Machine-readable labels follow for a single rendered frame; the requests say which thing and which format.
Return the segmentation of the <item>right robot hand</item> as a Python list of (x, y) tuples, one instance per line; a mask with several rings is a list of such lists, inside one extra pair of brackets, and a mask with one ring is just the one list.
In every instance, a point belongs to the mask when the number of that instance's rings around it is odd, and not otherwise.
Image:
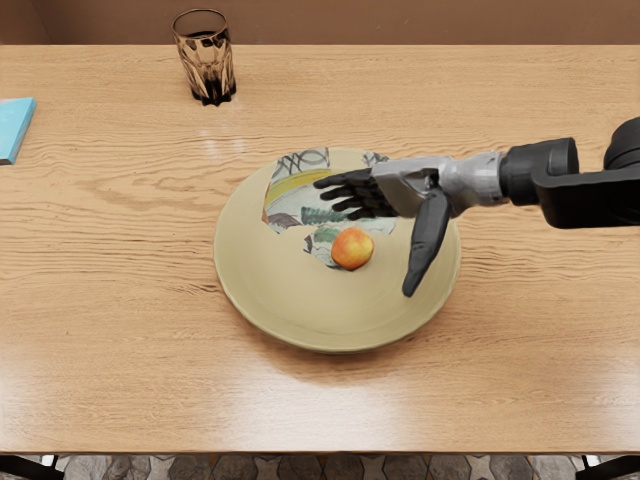
[(463, 160), (420, 156), (377, 163), (327, 176), (313, 183), (320, 198), (333, 201), (347, 218), (402, 217), (414, 221), (402, 293), (416, 292), (443, 243), (449, 221), (476, 206), (495, 206), (506, 195), (500, 186), (501, 152)]

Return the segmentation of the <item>beige patterned plate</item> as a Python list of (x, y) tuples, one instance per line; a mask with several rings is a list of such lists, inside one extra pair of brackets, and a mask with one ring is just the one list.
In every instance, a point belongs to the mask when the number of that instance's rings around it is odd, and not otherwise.
[(214, 262), (225, 294), (250, 323), (291, 345), (348, 353), (400, 340), (442, 308), (461, 263), (455, 224), (411, 297), (401, 290), (410, 220), (360, 220), (372, 257), (353, 271), (331, 258), (349, 222), (320, 199), (315, 180), (383, 161), (373, 151), (309, 148), (283, 155), (235, 189), (217, 221)]

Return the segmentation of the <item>orange red peach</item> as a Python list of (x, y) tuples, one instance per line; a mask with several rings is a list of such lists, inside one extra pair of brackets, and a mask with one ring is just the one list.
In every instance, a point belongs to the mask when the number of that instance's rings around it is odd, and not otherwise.
[(350, 227), (341, 231), (331, 247), (331, 259), (341, 268), (354, 271), (372, 257), (374, 241), (364, 230)]

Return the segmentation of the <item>brown faceted drinking glass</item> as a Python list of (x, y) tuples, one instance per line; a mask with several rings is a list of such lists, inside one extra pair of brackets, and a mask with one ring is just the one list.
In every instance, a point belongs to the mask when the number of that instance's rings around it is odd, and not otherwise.
[(171, 27), (193, 98), (202, 105), (230, 102), (236, 79), (226, 17), (196, 8), (179, 14)]

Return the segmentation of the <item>light blue book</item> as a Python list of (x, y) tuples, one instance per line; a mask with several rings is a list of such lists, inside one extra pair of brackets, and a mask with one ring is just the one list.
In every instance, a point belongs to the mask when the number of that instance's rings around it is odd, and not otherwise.
[(13, 165), (37, 108), (32, 97), (0, 99), (0, 165)]

